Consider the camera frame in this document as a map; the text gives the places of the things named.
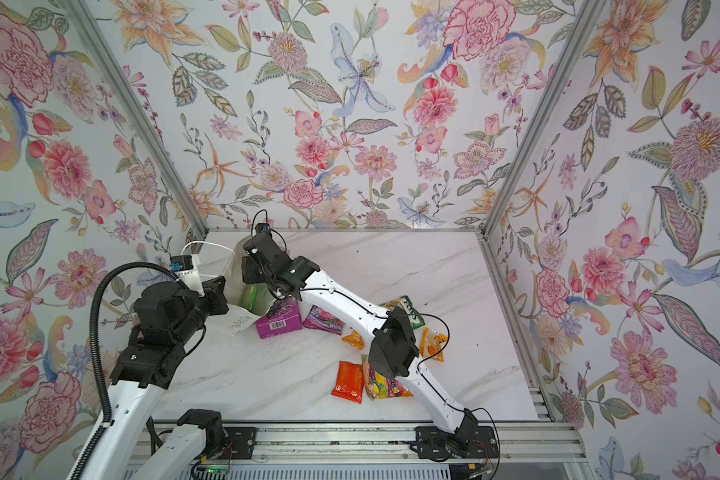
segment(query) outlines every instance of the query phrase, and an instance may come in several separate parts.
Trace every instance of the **marble surface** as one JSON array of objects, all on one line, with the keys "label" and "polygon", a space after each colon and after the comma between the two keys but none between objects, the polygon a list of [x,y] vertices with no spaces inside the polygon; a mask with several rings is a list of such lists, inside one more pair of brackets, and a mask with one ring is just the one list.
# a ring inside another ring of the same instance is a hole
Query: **marble surface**
[{"label": "marble surface", "polygon": [[[207,240],[234,247],[245,235],[212,232]],[[365,299],[382,303],[408,295],[417,310],[448,322],[445,362],[427,364],[466,407],[484,407],[496,421],[538,419],[473,232],[283,235],[291,256],[306,256]],[[229,252],[204,245],[200,258],[201,271],[215,274]],[[209,317],[205,340],[181,364],[154,418],[176,419],[188,408],[209,408],[229,420],[430,419],[415,398],[371,400],[364,393],[358,405],[330,395],[339,360],[361,363],[368,344],[361,352],[340,336],[309,329],[262,340],[254,326],[231,334],[228,320]],[[425,321],[444,332],[436,319]],[[423,330],[416,330],[417,341]],[[345,326],[343,335],[350,332]]]}]

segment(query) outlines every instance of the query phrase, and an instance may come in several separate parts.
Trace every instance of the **wall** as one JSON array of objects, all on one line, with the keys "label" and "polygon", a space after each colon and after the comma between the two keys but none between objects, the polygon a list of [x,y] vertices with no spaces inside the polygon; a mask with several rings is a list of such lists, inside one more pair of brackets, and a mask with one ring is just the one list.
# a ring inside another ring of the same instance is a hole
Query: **wall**
[{"label": "wall", "polygon": [[[119,264],[167,262],[188,235],[52,4],[0,4],[0,478],[66,476],[100,409],[87,341],[96,286]],[[105,369],[154,280],[132,270],[105,293]]]},{"label": "wall", "polygon": [[88,2],[211,227],[476,227],[574,0]]},{"label": "wall", "polygon": [[611,0],[571,78],[491,245],[596,474],[720,478],[720,1]]}]

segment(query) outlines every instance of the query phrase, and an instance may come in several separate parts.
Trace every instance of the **colorful candy bag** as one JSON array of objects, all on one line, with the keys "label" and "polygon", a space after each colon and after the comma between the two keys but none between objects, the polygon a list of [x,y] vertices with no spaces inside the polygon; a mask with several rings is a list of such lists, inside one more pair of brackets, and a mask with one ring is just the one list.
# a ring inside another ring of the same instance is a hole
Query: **colorful candy bag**
[{"label": "colorful candy bag", "polygon": [[424,326],[424,318],[422,317],[422,314],[417,312],[416,309],[413,308],[413,303],[411,302],[411,299],[408,298],[408,295],[403,295],[400,298],[390,300],[382,306],[390,311],[394,310],[396,306],[399,306],[400,308],[405,310],[405,312],[408,314],[408,318],[411,319],[411,327],[413,328],[413,330]]},{"label": "colorful candy bag", "polygon": [[339,362],[336,388],[331,395],[362,403],[362,365]]},{"label": "colorful candy bag", "polygon": [[419,347],[418,352],[422,354],[422,357],[426,358],[438,353],[434,356],[435,360],[444,362],[442,348],[443,345],[448,341],[448,337],[442,333],[437,333],[429,328],[424,329],[424,336],[422,337],[422,345]]},{"label": "colorful candy bag", "polygon": [[365,341],[362,339],[362,335],[354,330],[351,335],[343,336],[342,341],[354,346],[357,350],[363,350],[365,348]]},{"label": "colorful candy bag", "polygon": [[324,330],[335,333],[336,335],[341,335],[344,322],[322,308],[313,306],[307,314],[307,318],[302,322],[302,326],[308,329]]},{"label": "colorful candy bag", "polygon": [[365,379],[365,391],[368,392],[371,400],[374,398],[413,396],[399,381],[387,379],[380,373],[376,373],[376,371],[371,368],[371,364],[368,363],[367,355],[362,356],[362,370],[363,378]]}]

